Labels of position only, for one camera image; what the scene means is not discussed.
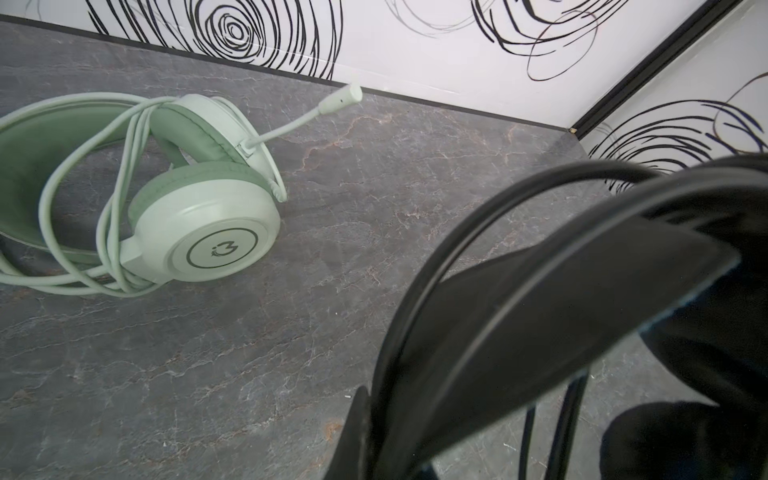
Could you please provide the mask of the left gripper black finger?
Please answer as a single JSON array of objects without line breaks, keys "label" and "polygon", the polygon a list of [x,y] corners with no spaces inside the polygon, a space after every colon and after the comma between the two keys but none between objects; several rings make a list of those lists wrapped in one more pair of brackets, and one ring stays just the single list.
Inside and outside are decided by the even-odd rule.
[{"label": "left gripper black finger", "polygon": [[365,480],[371,476],[371,396],[360,386],[352,399],[324,480]]}]

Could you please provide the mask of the black headphones with cable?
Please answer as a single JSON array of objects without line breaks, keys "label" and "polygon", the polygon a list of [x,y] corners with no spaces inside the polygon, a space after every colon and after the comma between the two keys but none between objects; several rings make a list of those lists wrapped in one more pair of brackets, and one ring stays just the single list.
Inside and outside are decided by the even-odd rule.
[{"label": "black headphones with cable", "polygon": [[[540,243],[450,275],[461,253],[525,201],[581,181],[624,193]],[[565,477],[596,362],[638,335],[704,396],[613,420],[605,479],[767,475],[767,158],[742,154],[671,174],[589,161],[521,181],[464,220],[400,304],[377,360],[369,479],[432,479],[441,452],[566,389],[545,475]]]}]

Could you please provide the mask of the mint green headphones with cable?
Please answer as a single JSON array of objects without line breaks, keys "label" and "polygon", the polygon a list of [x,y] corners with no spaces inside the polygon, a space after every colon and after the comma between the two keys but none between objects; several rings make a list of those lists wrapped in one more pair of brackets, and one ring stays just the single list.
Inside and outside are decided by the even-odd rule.
[{"label": "mint green headphones with cable", "polygon": [[[80,93],[5,115],[1,233],[50,253],[61,273],[29,276],[3,261],[2,282],[57,295],[130,298],[251,266],[274,245],[278,205],[287,198],[267,142],[362,97],[360,86],[348,84],[263,134],[229,100],[199,94]],[[61,244],[52,223],[61,183],[90,153],[114,145],[122,156],[94,248]]]}]

